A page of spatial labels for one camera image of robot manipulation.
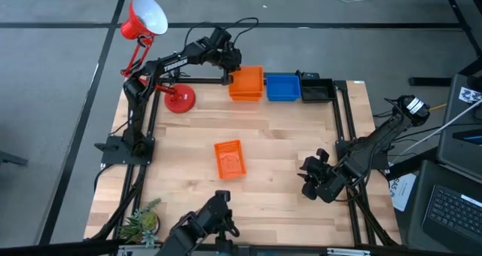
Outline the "white printed paper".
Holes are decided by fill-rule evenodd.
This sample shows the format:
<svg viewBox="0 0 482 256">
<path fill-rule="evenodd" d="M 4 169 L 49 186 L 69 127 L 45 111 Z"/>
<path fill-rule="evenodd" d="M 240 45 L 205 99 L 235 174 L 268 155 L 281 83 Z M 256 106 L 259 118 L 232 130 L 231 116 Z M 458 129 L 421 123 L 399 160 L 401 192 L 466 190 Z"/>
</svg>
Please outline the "white printed paper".
<svg viewBox="0 0 482 256">
<path fill-rule="evenodd" d="M 398 211 L 403 212 L 405 210 L 415 181 L 416 175 L 413 173 L 389 181 L 392 205 Z"/>
</svg>

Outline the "black articulated device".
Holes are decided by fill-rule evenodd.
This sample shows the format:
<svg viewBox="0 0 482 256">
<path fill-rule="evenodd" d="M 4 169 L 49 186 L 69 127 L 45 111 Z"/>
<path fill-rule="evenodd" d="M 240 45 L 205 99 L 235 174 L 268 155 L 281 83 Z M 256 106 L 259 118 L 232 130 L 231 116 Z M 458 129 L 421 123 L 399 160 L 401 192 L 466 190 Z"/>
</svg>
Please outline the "black articulated device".
<svg viewBox="0 0 482 256">
<path fill-rule="evenodd" d="M 226 232 L 234 237 L 240 236 L 233 221 L 233 212 L 227 205 L 229 201 L 230 191 L 217 190 L 202 208 L 180 218 L 154 256 L 191 256 L 212 234 L 217 234 L 215 249 L 218 252 L 239 256 L 238 246 L 226 237 Z"/>
</svg>

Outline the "black table leg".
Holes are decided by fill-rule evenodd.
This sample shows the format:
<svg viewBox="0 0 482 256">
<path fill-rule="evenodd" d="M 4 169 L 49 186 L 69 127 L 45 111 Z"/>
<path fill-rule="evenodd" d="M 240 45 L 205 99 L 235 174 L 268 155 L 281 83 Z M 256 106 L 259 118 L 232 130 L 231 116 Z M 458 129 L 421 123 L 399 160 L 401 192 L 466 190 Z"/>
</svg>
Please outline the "black table leg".
<svg viewBox="0 0 482 256">
<path fill-rule="evenodd" d="M 456 0 L 448 0 L 458 22 L 459 22 L 459 25 L 461 26 L 461 28 L 465 31 L 465 32 L 470 32 L 471 31 L 471 27 L 468 25 L 468 23 L 466 22 L 461 10 L 459 9 L 459 6 L 456 2 Z"/>
</svg>

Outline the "green succulent plant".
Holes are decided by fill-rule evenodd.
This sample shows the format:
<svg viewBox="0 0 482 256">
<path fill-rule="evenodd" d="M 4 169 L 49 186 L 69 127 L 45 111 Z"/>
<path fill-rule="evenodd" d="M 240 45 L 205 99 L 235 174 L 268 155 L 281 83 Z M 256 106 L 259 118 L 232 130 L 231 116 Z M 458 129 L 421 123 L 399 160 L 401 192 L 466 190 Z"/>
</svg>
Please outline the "green succulent plant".
<svg viewBox="0 0 482 256">
<path fill-rule="evenodd" d="M 126 224 L 120 227 L 119 237 L 127 242 L 144 244 L 146 248 L 153 247 L 158 240 L 160 219 L 154 208 L 161 203 L 157 198 L 146 206 L 136 209 L 127 217 Z"/>
</svg>

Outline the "black gantry bar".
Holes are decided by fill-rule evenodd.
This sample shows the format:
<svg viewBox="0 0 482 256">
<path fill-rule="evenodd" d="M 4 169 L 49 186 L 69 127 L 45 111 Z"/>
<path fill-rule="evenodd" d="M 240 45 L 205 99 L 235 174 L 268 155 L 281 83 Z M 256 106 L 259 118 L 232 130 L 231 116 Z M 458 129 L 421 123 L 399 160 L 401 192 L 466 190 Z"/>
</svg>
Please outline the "black gantry bar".
<svg viewBox="0 0 482 256">
<path fill-rule="evenodd" d="M 90 239 L 83 242 L 0 248 L 0 256 L 100 256 L 116 253 L 122 245 L 122 239 Z"/>
</svg>

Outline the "black floor foot bar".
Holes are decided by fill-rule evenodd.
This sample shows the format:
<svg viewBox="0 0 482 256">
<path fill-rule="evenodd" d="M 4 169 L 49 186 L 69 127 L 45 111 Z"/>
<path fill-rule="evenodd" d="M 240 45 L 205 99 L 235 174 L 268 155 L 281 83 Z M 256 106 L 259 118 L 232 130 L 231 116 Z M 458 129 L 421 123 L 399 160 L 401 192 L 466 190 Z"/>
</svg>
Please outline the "black floor foot bar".
<svg viewBox="0 0 482 256">
<path fill-rule="evenodd" d="M 451 78 L 408 78 L 408 83 L 414 87 L 449 87 Z"/>
<path fill-rule="evenodd" d="M 28 163 L 28 160 L 4 151 L 0 151 L 0 164 L 2 163 L 13 163 L 18 166 L 25 166 Z"/>
</svg>

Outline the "black keyboard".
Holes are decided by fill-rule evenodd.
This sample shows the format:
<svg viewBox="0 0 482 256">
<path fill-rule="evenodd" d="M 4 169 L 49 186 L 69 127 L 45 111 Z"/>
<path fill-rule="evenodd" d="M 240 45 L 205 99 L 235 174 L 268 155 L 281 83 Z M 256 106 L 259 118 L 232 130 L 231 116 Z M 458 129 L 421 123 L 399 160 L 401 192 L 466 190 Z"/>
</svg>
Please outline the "black keyboard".
<svg viewBox="0 0 482 256">
<path fill-rule="evenodd" d="M 435 185 L 422 222 L 423 232 L 446 248 L 482 248 L 482 201 Z"/>
</svg>

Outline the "dark grey equipment case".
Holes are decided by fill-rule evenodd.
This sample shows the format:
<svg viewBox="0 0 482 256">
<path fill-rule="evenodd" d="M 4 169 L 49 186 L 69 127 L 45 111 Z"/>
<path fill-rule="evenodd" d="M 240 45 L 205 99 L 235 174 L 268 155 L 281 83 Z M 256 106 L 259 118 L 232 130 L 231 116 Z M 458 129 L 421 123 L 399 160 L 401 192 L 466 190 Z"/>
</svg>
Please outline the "dark grey equipment case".
<svg viewBox="0 0 482 256">
<path fill-rule="evenodd" d="M 443 124 L 470 108 L 467 102 L 468 78 L 455 75 L 452 78 Z M 482 184 L 482 105 L 464 113 L 440 134 L 437 159 L 454 172 Z"/>
</svg>

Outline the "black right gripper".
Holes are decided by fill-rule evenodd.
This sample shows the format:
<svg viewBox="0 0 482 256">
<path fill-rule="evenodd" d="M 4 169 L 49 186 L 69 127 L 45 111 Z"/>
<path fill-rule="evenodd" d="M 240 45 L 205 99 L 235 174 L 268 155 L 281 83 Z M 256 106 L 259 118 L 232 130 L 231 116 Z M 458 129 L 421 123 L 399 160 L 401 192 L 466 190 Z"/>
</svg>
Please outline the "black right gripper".
<svg viewBox="0 0 482 256">
<path fill-rule="evenodd" d="M 353 174 L 346 169 L 346 158 L 343 158 L 336 166 L 327 164 L 329 153 L 318 148 L 316 155 L 319 157 L 307 157 L 300 168 L 305 173 L 300 177 L 304 180 L 302 194 L 310 199 L 320 198 L 325 203 L 352 202 L 356 199 L 356 189 L 353 186 Z"/>
</svg>

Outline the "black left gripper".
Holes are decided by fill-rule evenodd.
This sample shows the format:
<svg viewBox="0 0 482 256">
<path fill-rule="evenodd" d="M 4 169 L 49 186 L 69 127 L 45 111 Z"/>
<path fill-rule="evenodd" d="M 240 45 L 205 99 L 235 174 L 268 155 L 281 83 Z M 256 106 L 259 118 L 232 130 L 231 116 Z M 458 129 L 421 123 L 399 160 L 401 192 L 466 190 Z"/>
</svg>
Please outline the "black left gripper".
<svg viewBox="0 0 482 256">
<path fill-rule="evenodd" d="M 232 41 L 228 41 L 222 48 L 208 53 L 206 61 L 213 66 L 223 69 L 222 84 L 230 84 L 230 73 L 228 71 L 236 71 L 241 64 L 241 52 L 236 48 Z"/>
</svg>

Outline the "silver bracket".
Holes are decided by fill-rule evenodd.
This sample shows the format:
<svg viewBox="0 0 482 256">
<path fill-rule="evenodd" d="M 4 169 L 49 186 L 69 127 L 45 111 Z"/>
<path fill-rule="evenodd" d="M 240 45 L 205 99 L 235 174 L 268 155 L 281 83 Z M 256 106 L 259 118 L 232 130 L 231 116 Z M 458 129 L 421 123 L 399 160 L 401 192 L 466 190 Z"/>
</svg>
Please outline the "silver bracket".
<svg viewBox="0 0 482 256">
<path fill-rule="evenodd" d="M 327 256 L 370 256 L 370 252 L 350 248 L 327 248 Z"/>
</svg>

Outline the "black aluminium table frame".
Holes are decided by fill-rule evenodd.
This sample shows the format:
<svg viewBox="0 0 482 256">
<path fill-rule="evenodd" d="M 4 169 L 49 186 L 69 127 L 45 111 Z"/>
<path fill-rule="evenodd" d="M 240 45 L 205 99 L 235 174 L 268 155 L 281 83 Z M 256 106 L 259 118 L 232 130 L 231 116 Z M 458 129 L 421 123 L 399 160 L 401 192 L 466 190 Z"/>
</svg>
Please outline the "black aluminium table frame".
<svg viewBox="0 0 482 256">
<path fill-rule="evenodd" d="M 140 204 L 156 206 L 164 239 L 185 213 L 201 208 L 217 190 L 230 191 L 241 245 L 352 246 L 366 241 L 360 211 L 345 202 L 308 200 L 299 168 L 324 148 L 337 160 L 335 144 L 365 136 L 374 120 L 364 81 L 344 81 L 336 102 L 234 102 L 214 78 L 189 78 L 197 101 L 174 114 L 162 102 L 156 113 L 152 161 L 144 168 Z M 239 139 L 246 165 L 241 178 L 218 177 L 214 144 Z"/>
</svg>

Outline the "black plastic basket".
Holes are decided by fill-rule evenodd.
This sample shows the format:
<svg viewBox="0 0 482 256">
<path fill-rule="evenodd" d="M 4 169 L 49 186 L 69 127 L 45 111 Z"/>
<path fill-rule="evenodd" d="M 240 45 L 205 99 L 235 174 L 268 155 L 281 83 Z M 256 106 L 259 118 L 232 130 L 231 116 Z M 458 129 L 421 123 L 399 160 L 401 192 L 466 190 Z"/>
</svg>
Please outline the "black plastic basket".
<svg viewBox="0 0 482 256">
<path fill-rule="evenodd" d="M 332 79 L 302 79 L 300 89 L 304 103 L 326 103 L 337 98 Z"/>
</svg>

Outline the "small black box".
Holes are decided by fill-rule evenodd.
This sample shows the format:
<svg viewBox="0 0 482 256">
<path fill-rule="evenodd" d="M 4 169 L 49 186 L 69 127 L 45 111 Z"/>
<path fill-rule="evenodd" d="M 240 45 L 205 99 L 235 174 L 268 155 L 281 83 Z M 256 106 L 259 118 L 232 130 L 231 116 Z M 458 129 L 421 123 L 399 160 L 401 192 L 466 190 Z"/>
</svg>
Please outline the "small black box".
<svg viewBox="0 0 482 256">
<path fill-rule="evenodd" d="M 297 70 L 295 74 L 301 79 L 301 80 L 313 80 L 313 79 L 320 79 L 320 76 L 318 73 L 311 73 L 311 72 L 302 72 L 300 70 Z"/>
</svg>

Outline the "thin white rod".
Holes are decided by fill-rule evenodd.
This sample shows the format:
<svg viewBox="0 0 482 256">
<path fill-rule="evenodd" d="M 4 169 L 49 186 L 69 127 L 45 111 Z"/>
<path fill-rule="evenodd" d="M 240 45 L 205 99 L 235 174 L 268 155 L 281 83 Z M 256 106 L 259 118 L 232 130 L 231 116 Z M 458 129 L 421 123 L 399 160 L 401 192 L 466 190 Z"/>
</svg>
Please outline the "thin white rod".
<svg viewBox="0 0 482 256">
<path fill-rule="evenodd" d="M 474 103 L 473 105 L 471 105 L 470 107 L 468 107 L 466 110 L 464 110 L 463 112 L 461 112 L 461 113 L 459 113 L 458 115 L 456 115 L 454 118 L 452 118 L 452 119 L 451 119 L 450 121 L 448 121 L 446 124 L 444 124 L 443 126 L 437 128 L 433 133 L 429 134 L 428 136 L 424 137 L 423 139 L 420 139 L 419 141 L 417 141 L 417 142 L 415 142 L 414 144 L 412 144 L 410 147 L 408 147 L 408 148 L 406 148 L 405 150 L 403 150 L 400 155 L 407 153 L 410 149 L 414 148 L 415 146 L 419 145 L 419 144 L 422 143 L 422 142 L 427 141 L 427 140 L 430 139 L 432 136 L 434 136 L 436 133 L 439 133 L 439 132 L 443 131 L 445 128 L 447 128 L 448 126 L 450 126 L 451 124 L 453 124 L 456 120 L 458 120 L 458 119 L 461 118 L 463 115 L 465 115 L 466 113 L 470 112 L 470 110 L 474 109 L 475 107 L 479 106 L 480 104 L 482 104 L 482 99 L 479 99 L 478 101 L 476 101 L 476 103 Z"/>
</svg>

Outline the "red desk lamp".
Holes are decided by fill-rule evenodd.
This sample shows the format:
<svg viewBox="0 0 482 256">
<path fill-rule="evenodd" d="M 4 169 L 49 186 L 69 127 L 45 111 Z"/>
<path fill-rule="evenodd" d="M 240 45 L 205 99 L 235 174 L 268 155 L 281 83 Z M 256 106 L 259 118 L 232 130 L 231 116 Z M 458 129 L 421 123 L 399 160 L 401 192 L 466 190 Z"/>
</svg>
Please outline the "red desk lamp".
<svg viewBox="0 0 482 256">
<path fill-rule="evenodd" d="M 125 39 L 136 40 L 137 45 L 129 64 L 120 72 L 125 78 L 143 63 L 154 39 L 165 34 L 167 29 L 166 15 L 155 0 L 131 0 L 128 18 L 122 23 L 120 31 Z M 155 90 L 165 93 L 164 103 L 171 112 L 181 114 L 194 107 L 195 92 L 187 85 L 165 87 L 157 83 Z"/>
</svg>

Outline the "black laptop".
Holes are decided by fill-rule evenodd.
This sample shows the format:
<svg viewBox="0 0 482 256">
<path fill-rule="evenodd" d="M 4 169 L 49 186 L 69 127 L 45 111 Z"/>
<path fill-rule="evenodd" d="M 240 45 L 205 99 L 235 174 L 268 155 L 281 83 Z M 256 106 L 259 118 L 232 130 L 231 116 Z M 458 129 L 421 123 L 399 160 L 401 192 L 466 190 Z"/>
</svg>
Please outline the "black laptop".
<svg viewBox="0 0 482 256">
<path fill-rule="evenodd" d="M 407 244 L 414 248 L 430 251 L 445 251 L 455 254 L 469 254 L 482 256 L 482 248 L 457 248 L 451 250 L 440 242 L 423 232 L 422 222 L 429 204 L 429 198 L 435 185 L 441 185 L 451 190 L 465 194 L 468 197 L 482 201 L 482 184 L 468 178 L 450 168 L 440 166 L 432 161 L 422 162 L 419 172 L 416 194 L 413 200 L 413 208 L 410 216 L 410 224 L 407 230 Z"/>
</svg>

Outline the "black and white marker sticker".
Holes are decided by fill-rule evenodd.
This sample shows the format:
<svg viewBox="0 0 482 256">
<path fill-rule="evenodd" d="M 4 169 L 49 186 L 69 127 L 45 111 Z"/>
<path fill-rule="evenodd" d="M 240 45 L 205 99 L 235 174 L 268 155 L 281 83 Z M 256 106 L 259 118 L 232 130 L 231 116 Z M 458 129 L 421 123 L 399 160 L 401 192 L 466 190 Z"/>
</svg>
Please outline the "black and white marker sticker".
<svg viewBox="0 0 482 256">
<path fill-rule="evenodd" d="M 461 87 L 458 99 L 467 103 L 476 103 L 479 100 L 482 100 L 482 93 L 466 87 Z"/>
</svg>

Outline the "blue plastic basket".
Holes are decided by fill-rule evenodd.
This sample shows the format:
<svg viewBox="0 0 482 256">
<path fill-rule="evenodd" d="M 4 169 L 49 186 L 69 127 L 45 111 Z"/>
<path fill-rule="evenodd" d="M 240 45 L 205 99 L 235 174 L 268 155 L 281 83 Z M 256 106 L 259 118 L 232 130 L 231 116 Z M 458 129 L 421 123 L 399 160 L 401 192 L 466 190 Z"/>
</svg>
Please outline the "blue plastic basket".
<svg viewBox="0 0 482 256">
<path fill-rule="evenodd" d="M 297 75 L 268 74 L 266 90 L 270 102 L 294 102 L 301 97 L 300 79 Z"/>
</svg>

